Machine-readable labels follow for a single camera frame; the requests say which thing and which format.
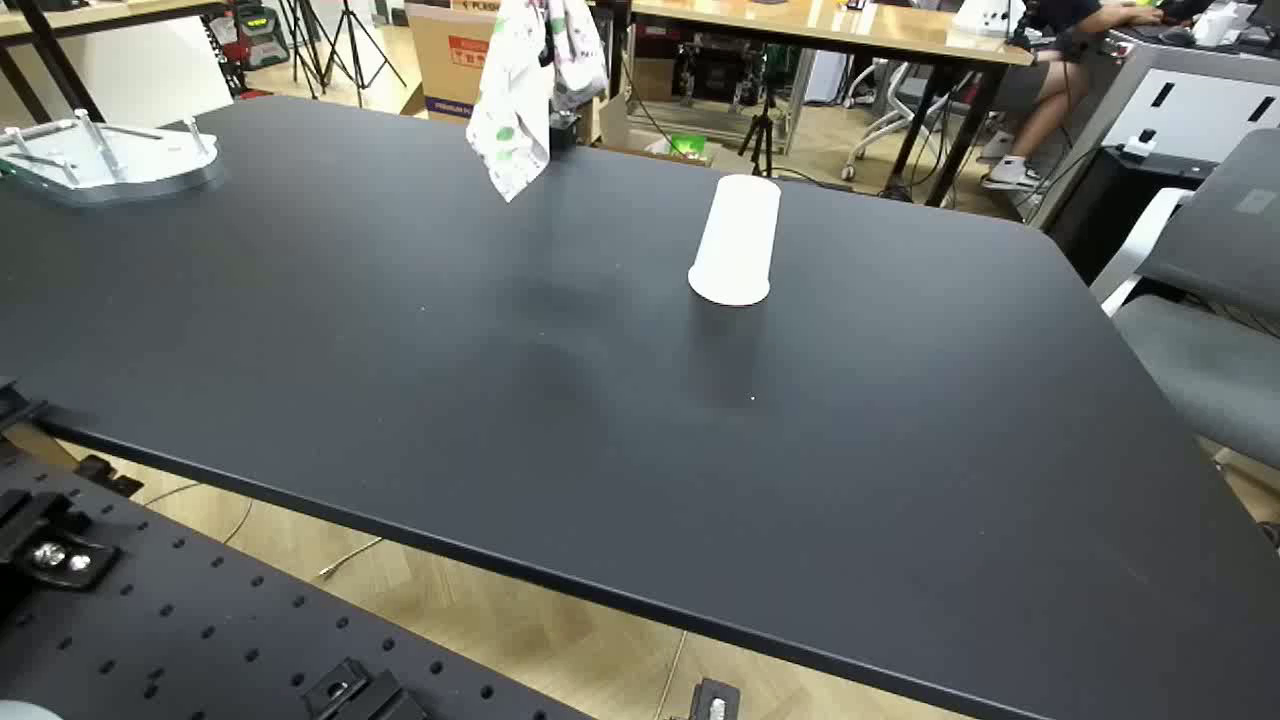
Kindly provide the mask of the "white cloth with green leaves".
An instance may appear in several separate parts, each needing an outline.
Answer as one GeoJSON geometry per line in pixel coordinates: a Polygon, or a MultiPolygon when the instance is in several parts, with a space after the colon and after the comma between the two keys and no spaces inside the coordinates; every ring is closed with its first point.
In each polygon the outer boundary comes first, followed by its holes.
{"type": "Polygon", "coordinates": [[[605,40],[586,0],[499,0],[463,140],[499,200],[552,163],[552,119],[609,88],[605,40]]]}

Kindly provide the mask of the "white cylindrical cup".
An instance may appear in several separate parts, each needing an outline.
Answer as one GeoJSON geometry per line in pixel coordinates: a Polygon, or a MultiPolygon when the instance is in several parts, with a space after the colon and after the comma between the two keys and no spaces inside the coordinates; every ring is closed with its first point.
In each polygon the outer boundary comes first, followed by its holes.
{"type": "Polygon", "coordinates": [[[750,308],[771,292],[778,189],[763,177],[718,177],[687,265],[687,290],[718,308],[750,308]]]}

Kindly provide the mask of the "cardboard box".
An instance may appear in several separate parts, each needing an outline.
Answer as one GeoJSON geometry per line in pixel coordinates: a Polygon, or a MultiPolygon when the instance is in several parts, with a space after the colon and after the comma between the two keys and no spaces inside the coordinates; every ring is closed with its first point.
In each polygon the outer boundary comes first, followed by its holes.
{"type": "Polygon", "coordinates": [[[478,99],[478,73],[496,13],[488,0],[409,0],[424,108],[433,116],[466,116],[478,99]]]}

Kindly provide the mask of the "wooden desk with black legs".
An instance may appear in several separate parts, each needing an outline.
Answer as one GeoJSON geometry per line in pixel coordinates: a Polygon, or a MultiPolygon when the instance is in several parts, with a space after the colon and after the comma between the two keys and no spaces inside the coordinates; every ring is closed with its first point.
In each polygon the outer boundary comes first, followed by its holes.
{"type": "Polygon", "coordinates": [[[687,24],[701,31],[738,31],[768,45],[926,64],[933,75],[923,98],[945,94],[950,75],[970,75],[975,98],[947,157],[941,160],[933,192],[923,198],[926,208],[947,200],[998,81],[1011,68],[1032,64],[1029,48],[1017,48],[1002,35],[967,31],[950,13],[882,0],[867,0],[863,7],[852,7],[846,0],[627,0],[627,7],[643,19],[687,24]]]}

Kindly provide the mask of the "seated person in background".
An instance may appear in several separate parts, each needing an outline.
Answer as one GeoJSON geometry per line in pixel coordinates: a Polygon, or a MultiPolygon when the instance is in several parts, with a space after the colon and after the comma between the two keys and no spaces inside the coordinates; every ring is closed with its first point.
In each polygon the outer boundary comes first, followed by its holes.
{"type": "Polygon", "coordinates": [[[1113,27],[1160,19],[1162,13],[1138,0],[1022,0],[1022,24],[1046,35],[1046,48],[1029,68],[1011,68],[994,94],[994,108],[1011,119],[1011,131],[985,148],[985,189],[1032,192],[1035,174],[1029,160],[1086,88],[1080,51],[1113,27]]]}

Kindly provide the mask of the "grey office chair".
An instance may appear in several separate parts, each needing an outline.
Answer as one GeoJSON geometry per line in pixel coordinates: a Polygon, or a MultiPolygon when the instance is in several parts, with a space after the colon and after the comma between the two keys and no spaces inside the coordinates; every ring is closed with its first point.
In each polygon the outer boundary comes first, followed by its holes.
{"type": "Polygon", "coordinates": [[[1086,292],[1200,437],[1280,465],[1277,127],[1194,189],[1160,189],[1086,292]]]}

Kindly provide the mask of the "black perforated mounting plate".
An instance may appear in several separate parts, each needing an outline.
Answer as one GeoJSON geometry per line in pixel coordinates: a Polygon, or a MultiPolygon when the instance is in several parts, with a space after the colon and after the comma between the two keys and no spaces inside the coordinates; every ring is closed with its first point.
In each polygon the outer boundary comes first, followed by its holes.
{"type": "Polygon", "coordinates": [[[5,720],[585,720],[20,448],[0,494],[5,720]]]}

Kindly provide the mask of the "grey cabinet with slots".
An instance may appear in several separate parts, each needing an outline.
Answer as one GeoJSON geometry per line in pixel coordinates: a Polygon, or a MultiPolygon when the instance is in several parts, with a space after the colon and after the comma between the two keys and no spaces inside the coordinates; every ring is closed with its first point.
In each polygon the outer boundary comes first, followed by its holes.
{"type": "Polygon", "coordinates": [[[1160,189],[1194,189],[1250,127],[1280,126],[1280,60],[1137,40],[1085,58],[1085,98],[1032,168],[1022,219],[1090,282],[1160,189]]]}

